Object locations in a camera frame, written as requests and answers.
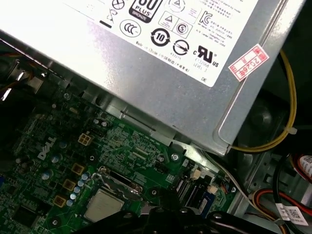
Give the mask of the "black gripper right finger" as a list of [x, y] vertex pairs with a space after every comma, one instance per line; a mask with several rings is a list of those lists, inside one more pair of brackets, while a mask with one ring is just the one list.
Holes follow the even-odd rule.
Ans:
[[185, 234], [267, 234], [268, 230], [242, 218], [216, 211], [203, 218], [193, 209], [181, 209], [181, 225]]

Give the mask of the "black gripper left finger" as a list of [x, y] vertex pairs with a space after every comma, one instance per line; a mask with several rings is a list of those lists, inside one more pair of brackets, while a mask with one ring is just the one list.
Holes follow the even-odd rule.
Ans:
[[160, 205], [147, 214], [119, 212], [94, 224], [95, 234], [180, 234], [182, 227], [178, 220], [181, 208], [174, 191], [163, 193]]

